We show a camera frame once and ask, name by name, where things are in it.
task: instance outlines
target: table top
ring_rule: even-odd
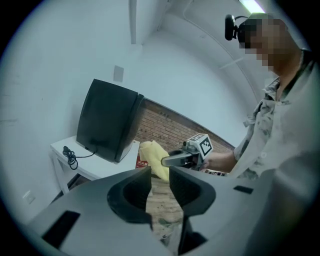
[[[136,168],[139,145],[140,142],[134,140],[131,149],[121,162],[110,162],[95,154],[87,158],[77,158],[78,168],[76,172],[79,174],[83,173],[83,176],[90,180],[96,180],[133,170]],[[92,154],[92,152],[86,150],[84,146],[76,141],[76,136],[51,144],[53,152],[58,156],[59,160],[65,164],[67,164],[68,159],[62,154],[64,146],[74,151],[76,157],[85,157]]]

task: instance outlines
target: yellow cloth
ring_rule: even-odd
[[[146,141],[140,144],[140,159],[147,161],[155,175],[160,179],[169,182],[169,168],[161,164],[161,159],[169,154],[157,142]]]

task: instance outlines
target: man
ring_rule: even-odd
[[[230,153],[212,152],[202,169],[255,180],[286,160],[319,149],[320,76],[312,53],[297,46],[282,20],[253,13],[242,28],[240,47],[256,54],[278,78],[245,121],[248,131],[240,145]]]

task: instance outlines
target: shirt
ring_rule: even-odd
[[[280,79],[264,90],[265,97],[248,116],[247,134],[234,149],[236,165],[229,177],[258,179],[296,156],[320,147],[320,76],[312,53],[302,50],[300,67],[276,101]]]

